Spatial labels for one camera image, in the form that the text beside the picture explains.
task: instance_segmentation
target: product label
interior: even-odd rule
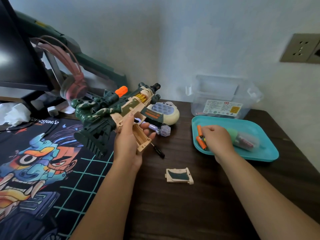
[[[208,99],[207,102],[205,103],[203,113],[228,115],[228,116],[236,117],[242,105],[243,104],[235,103],[235,102]]]

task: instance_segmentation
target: computer monitor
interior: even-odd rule
[[[0,86],[38,91],[53,89],[8,0],[0,0]]]

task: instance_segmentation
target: illustrated ear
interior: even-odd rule
[[[72,162],[70,162],[70,164],[66,167],[66,172],[70,171],[77,163],[77,159],[73,160]]]

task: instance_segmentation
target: white handheld game toy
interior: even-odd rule
[[[175,124],[180,116],[179,110],[172,102],[150,104],[148,109],[163,114],[163,123],[166,125]]]

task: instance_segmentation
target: person's left hand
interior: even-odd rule
[[[122,169],[132,169],[134,172],[138,172],[142,164],[142,154],[137,153],[137,141],[132,132],[133,124],[134,115],[130,113],[128,119],[124,121],[121,131],[115,137],[114,164],[121,165]],[[156,133],[150,134],[149,125],[149,123],[143,123],[140,127],[146,136],[153,140]]]

